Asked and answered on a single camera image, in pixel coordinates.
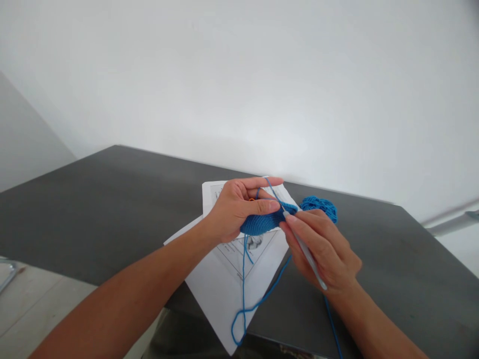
left hand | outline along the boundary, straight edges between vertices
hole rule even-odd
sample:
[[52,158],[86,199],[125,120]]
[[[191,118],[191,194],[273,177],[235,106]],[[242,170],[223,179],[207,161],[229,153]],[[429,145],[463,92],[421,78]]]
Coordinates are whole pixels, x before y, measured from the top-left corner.
[[[283,183],[283,179],[278,177],[268,177],[268,180],[272,186]],[[259,190],[261,199],[249,200],[256,198],[260,187],[269,187],[268,181],[263,177],[232,179],[226,182],[215,206],[203,220],[211,236],[219,242],[231,242],[240,234],[240,227],[249,215],[278,211],[280,204],[264,189]]]

crocheted piece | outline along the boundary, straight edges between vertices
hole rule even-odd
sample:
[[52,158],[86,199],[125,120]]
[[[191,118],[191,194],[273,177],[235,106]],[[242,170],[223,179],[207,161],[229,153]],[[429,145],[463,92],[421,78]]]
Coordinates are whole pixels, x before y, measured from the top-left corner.
[[324,198],[318,198],[316,196],[309,196],[303,199],[303,202],[300,205],[302,210],[310,209],[320,209],[333,221],[337,223],[338,221],[338,211],[336,206],[333,205],[331,201],[328,201]]
[[[298,207],[293,204],[284,202],[281,202],[281,204],[290,214],[294,215],[298,212]],[[280,208],[279,211],[275,213],[266,215],[253,214],[248,216],[239,230],[244,234],[256,236],[278,227],[279,223],[283,221],[285,221],[283,209]]]
[[[284,202],[281,202],[281,204],[283,205],[284,209],[293,215],[298,212],[298,207],[293,204]],[[337,209],[333,203],[327,199],[309,196],[303,199],[300,207],[302,210],[320,209],[327,214],[333,223],[337,223],[338,221]],[[250,215],[240,227],[240,231],[247,235],[256,236],[266,233],[273,228],[279,227],[279,223],[283,222],[284,220],[282,208],[280,208],[279,211],[271,214]]]

right hand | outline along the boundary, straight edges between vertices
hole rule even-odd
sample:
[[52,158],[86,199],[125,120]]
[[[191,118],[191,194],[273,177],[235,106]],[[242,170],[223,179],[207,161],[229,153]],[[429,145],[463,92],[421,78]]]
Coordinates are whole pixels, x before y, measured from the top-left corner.
[[[289,215],[286,222],[281,222],[279,226],[286,234],[293,261],[299,271],[325,295],[343,294],[355,287],[356,274],[362,266],[361,259],[322,210],[313,209],[300,211],[295,216]],[[292,231],[308,246],[319,275],[328,287],[327,291],[323,291],[319,285]]]

crochet hook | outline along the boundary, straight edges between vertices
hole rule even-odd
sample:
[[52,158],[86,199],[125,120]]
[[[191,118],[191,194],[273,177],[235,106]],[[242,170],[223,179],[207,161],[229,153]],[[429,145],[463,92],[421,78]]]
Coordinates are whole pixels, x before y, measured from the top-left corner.
[[[286,219],[286,217],[288,217],[291,214],[287,210],[285,210],[282,205],[281,205],[281,207],[283,208],[283,215],[284,215],[284,218]],[[314,261],[313,256],[311,255],[311,252],[309,251],[309,248],[306,246],[306,244],[304,244],[302,239],[299,238],[299,236],[296,234],[296,232],[293,231],[293,234],[296,237],[296,240],[298,241],[299,246],[301,247],[301,250],[303,251],[304,256],[306,257],[309,265],[313,269],[313,272],[316,276],[316,279],[319,282],[319,285],[321,286],[322,289],[328,290],[328,287],[326,286],[326,283],[321,279],[321,276],[318,273],[318,268],[316,267],[316,262]]]

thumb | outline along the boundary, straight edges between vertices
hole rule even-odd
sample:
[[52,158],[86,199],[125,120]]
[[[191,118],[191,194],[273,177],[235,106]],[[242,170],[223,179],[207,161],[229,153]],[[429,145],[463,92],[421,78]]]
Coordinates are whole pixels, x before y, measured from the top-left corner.
[[258,199],[246,202],[245,207],[248,215],[264,215],[278,211],[281,206],[278,201],[272,199]]

